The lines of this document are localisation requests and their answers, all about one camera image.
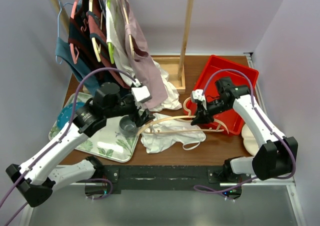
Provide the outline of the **white tank top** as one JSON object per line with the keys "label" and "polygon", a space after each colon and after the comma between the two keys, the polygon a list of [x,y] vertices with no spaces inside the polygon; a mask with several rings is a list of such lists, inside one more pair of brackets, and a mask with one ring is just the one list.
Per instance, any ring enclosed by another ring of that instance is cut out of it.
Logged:
{"label": "white tank top", "polygon": [[[168,115],[155,113],[155,119],[163,119]],[[141,134],[141,143],[146,148],[148,154],[157,154],[169,149],[175,143],[181,143],[185,151],[195,149],[200,143],[206,140],[206,135],[202,131],[172,133],[172,134]]]}

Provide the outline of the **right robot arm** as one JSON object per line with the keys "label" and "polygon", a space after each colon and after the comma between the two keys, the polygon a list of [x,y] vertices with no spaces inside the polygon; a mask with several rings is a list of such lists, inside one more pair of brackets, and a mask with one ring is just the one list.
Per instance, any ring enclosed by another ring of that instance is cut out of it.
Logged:
{"label": "right robot arm", "polygon": [[257,176],[260,180],[283,178],[295,172],[298,142],[285,136],[259,107],[252,90],[247,85],[236,86],[230,77],[215,82],[218,98],[207,101],[204,90],[196,89],[190,98],[196,104],[192,125],[213,122],[214,116],[234,110],[248,126],[257,144],[258,152],[251,157],[225,160],[223,178],[235,182],[241,174]]}

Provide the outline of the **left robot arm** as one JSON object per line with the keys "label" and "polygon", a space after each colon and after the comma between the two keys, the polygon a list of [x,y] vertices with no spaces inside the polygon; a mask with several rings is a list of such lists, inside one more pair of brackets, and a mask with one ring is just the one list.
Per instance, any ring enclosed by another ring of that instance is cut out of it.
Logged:
{"label": "left robot arm", "polygon": [[95,157],[88,156],[81,162],[57,170],[56,166],[76,147],[87,141],[107,125],[107,120],[129,116],[141,127],[153,119],[150,112],[140,113],[141,104],[152,98],[146,86],[132,86],[131,93],[120,96],[120,87],[104,83],[94,97],[78,108],[71,121],[36,155],[21,165],[11,164],[6,169],[14,187],[27,204],[38,207],[53,192],[78,181],[99,182],[103,180],[105,166]]}

